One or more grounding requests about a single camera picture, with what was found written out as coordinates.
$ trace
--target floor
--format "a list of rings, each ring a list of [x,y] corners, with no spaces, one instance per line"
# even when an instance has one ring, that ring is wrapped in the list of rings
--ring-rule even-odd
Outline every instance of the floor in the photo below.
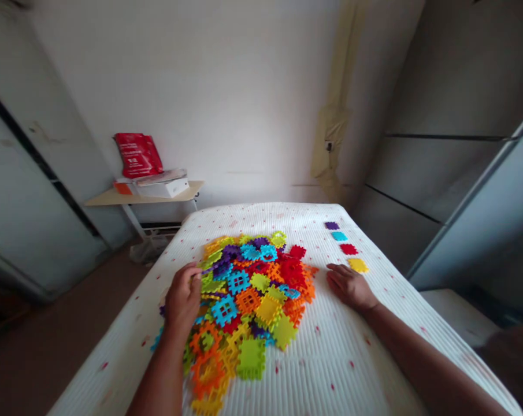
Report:
[[[44,416],[148,268],[115,253],[54,304],[0,335],[0,415]]]

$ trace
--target pile of toy blocks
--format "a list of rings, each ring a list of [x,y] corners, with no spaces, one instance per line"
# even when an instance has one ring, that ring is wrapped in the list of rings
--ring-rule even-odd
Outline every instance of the pile of toy blocks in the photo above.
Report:
[[[265,348],[285,350],[294,339],[305,303],[315,298],[318,270],[302,263],[304,248],[285,253],[285,244],[278,231],[205,246],[200,316],[184,354],[196,413],[216,415],[232,378],[261,379]]]

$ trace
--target hand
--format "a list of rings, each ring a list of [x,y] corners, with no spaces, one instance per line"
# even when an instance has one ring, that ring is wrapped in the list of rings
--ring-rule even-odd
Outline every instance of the hand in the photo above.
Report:
[[[202,269],[197,268],[195,262],[188,263],[176,272],[165,297],[164,333],[186,341],[199,312],[202,291],[201,273]]]
[[[335,295],[357,312],[369,311],[380,304],[365,278],[344,265],[328,264],[327,282]]]

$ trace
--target plastic bag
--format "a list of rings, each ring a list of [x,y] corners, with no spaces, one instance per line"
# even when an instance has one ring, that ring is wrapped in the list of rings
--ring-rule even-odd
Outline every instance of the plastic bag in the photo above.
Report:
[[[163,172],[163,164],[151,136],[117,133],[114,139],[123,158],[123,176],[132,179]]]

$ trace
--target bed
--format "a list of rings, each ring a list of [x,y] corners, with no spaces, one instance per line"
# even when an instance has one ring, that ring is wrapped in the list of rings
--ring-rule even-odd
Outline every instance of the bed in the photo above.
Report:
[[[316,299],[296,340],[266,352],[261,381],[234,379],[221,415],[425,414],[422,401],[365,321],[337,301],[325,281],[327,263],[347,265],[324,223],[334,221],[369,268],[376,296],[414,331],[479,383],[508,412],[517,402],[474,351],[402,277],[340,205],[257,203],[219,206],[189,216],[49,412],[49,416],[124,415],[151,358],[163,318],[158,304],[174,273],[202,257],[222,235],[287,234],[318,267]],[[192,415],[185,380],[183,414]]]

